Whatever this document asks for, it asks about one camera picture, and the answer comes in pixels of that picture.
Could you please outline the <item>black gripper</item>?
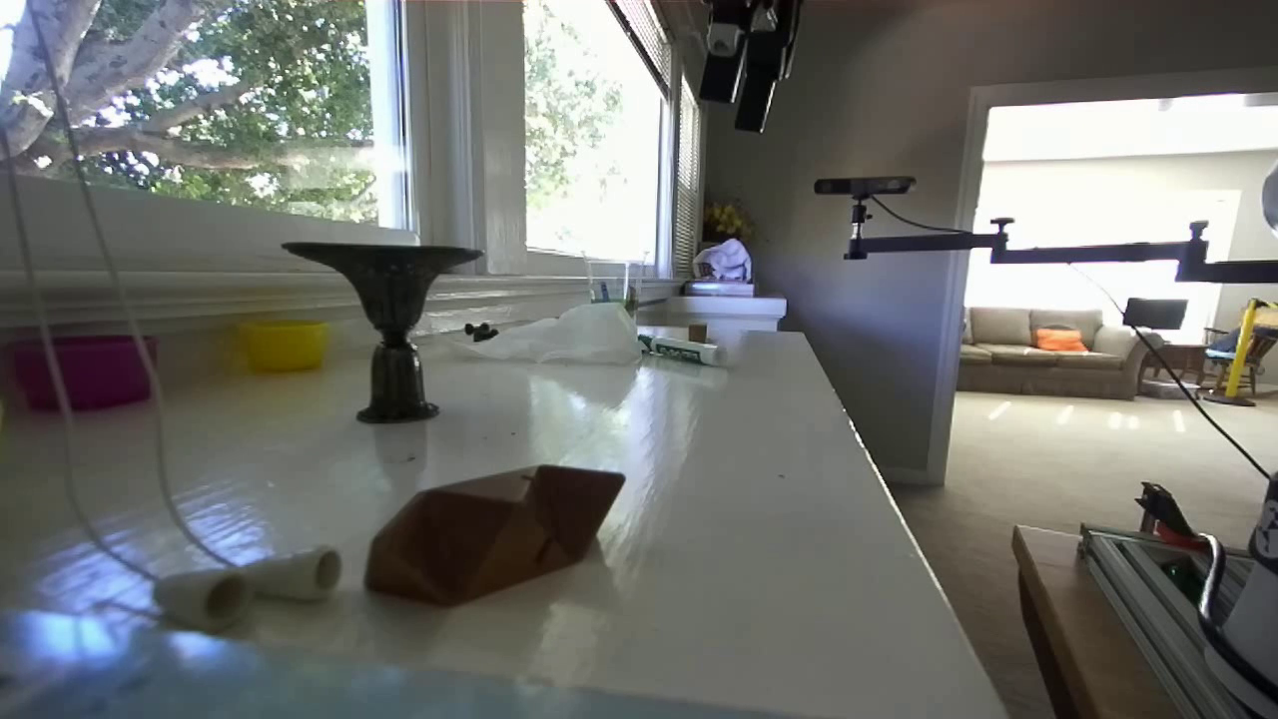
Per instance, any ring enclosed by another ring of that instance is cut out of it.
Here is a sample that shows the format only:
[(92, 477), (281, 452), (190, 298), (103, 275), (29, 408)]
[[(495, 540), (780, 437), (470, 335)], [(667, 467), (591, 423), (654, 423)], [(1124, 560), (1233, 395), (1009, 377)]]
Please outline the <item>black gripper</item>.
[(792, 76), (803, 0), (708, 0), (699, 98), (735, 108), (738, 134), (762, 134)]

